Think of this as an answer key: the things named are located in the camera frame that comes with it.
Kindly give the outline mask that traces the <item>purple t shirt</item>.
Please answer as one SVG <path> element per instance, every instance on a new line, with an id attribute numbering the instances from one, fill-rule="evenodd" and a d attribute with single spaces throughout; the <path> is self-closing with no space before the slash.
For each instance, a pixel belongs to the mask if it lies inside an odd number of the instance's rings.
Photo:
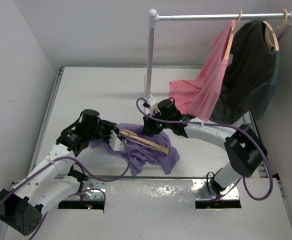
<path id="1" fill-rule="evenodd" d="M 103 141 L 95 141 L 89 144 L 92 149 L 104 149 L 111 156 L 120 156 L 126 162 L 129 163 L 130 173 L 133 176 L 137 176 L 142 172 L 145 164 L 160 165 L 164 174 L 168 175 L 172 172 L 176 163 L 180 160 L 178 150 L 172 146 L 169 136 L 161 132 L 158 135 L 149 137 L 142 134 L 143 126 L 139 124 L 120 123 L 118 125 L 119 130 L 128 130 L 134 132 L 139 137 L 146 140 L 155 142 L 169 149 L 169 154 L 166 155 L 163 152 L 159 152 L 142 145 L 138 145 L 127 139 L 126 147 L 122 152 L 117 152 L 111 149 L 111 147 Z"/>

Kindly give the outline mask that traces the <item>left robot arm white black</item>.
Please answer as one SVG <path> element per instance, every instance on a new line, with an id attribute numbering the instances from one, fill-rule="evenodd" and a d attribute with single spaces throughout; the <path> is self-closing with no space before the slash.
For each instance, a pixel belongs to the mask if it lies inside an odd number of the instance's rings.
<path id="1" fill-rule="evenodd" d="M 102 120 L 96 110 L 85 109 L 65 128 L 46 157 L 12 190 L 0 191 L 0 220 L 28 236 L 39 226 L 44 214 L 67 196 L 75 194 L 87 176 L 71 170 L 62 180 L 53 179 L 91 142 L 109 142 L 119 133 L 116 123 Z"/>

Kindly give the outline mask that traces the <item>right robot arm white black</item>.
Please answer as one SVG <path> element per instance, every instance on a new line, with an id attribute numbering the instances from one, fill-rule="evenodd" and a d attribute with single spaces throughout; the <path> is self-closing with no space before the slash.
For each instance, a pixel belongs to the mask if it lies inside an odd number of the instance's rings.
<path id="1" fill-rule="evenodd" d="M 143 114 L 144 135 L 153 137 L 170 129 L 177 136 L 202 140 L 226 151 L 228 164 L 206 180 L 210 202 L 218 201 L 224 197 L 222 192 L 227 188 L 232 189 L 239 181 L 249 178 L 261 163 L 265 163 L 267 171 L 271 172 L 268 152 L 248 125 L 209 123 L 193 115 L 181 114 L 173 98 L 157 103 L 140 97 L 137 102 L 143 102 L 149 110 Z"/>

